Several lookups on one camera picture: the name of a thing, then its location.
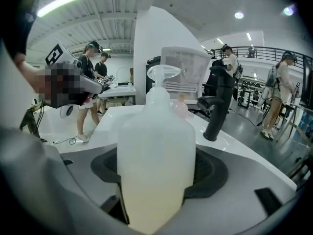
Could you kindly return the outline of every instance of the dark hair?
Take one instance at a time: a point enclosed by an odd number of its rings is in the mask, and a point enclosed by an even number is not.
[[[84,51],[83,51],[83,54],[86,54],[86,51],[89,50],[90,48],[94,48],[94,45],[86,45],[85,48],[84,48]]]
[[[102,52],[102,53],[101,53],[101,57],[106,57],[106,58],[108,58],[109,55],[108,55],[106,52]]]
[[[275,67],[278,69],[278,67],[280,66],[280,64],[282,62],[284,62],[285,60],[294,60],[294,56],[290,51],[285,51],[285,53],[282,56],[282,59],[279,61],[279,63],[277,65],[275,65]]]
[[[229,49],[231,52],[233,52],[233,49],[230,46],[225,46],[223,51],[225,52],[227,49]]]

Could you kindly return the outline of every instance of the pump dispenser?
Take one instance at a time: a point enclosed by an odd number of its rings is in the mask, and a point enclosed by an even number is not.
[[[195,130],[173,113],[163,80],[178,75],[169,65],[151,67],[156,86],[147,93],[142,112],[119,130],[117,171],[130,227],[153,234],[181,207],[185,188],[193,184]]]

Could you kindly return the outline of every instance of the black shirt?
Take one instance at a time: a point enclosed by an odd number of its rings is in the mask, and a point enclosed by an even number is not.
[[[91,79],[94,79],[93,65],[89,58],[86,55],[81,55],[78,60],[82,62],[81,69],[83,71],[83,74]]]
[[[98,62],[94,67],[94,71],[98,72],[101,76],[106,76],[108,73],[107,66]]]

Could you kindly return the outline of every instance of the white sneaker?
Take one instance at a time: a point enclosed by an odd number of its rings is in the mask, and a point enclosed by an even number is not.
[[[262,130],[261,130],[261,133],[263,134],[263,136],[264,136],[266,139],[269,139],[268,130],[262,129]]]
[[[274,140],[274,135],[272,133],[272,131],[268,131],[268,136],[270,140]]]
[[[85,134],[77,135],[77,138],[83,141],[84,143],[89,142],[89,138]]]

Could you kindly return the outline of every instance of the bare leg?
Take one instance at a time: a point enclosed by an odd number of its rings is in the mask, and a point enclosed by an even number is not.
[[[78,118],[77,118],[77,130],[78,130],[78,134],[82,135],[84,121],[87,116],[88,109],[79,109],[78,111],[79,113],[78,113]]]
[[[275,117],[275,115],[277,113],[277,109],[280,110],[280,106],[281,106],[281,102],[279,100],[273,98],[271,105],[270,105],[270,110],[268,112],[267,117],[265,118],[264,127],[263,127],[264,129],[270,130],[268,128],[268,125],[271,122],[272,118]]]
[[[102,99],[101,100],[101,110],[102,110],[102,113],[105,113],[106,107],[107,107],[107,100],[106,99]]]
[[[90,112],[91,112],[92,120],[94,121],[94,123],[96,125],[98,125],[99,124],[99,117],[97,115],[97,104],[96,103],[94,103],[93,107],[90,108]]]
[[[100,110],[100,106],[102,105],[101,101],[102,101],[101,99],[99,99],[99,98],[97,99],[97,112]]]
[[[276,112],[274,113],[272,119],[271,119],[270,122],[269,122],[269,125],[268,125],[268,128],[267,128],[268,130],[271,130],[272,127],[274,126],[274,124],[275,124],[275,122],[276,122],[276,119],[277,119],[277,117],[278,117],[278,115],[279,115],[280,108],[281,108],[281,106],[282,106],[282,103],[281,103],[279,100],[277,100],[277,101],[279,102],[279,104],[277,105]]]

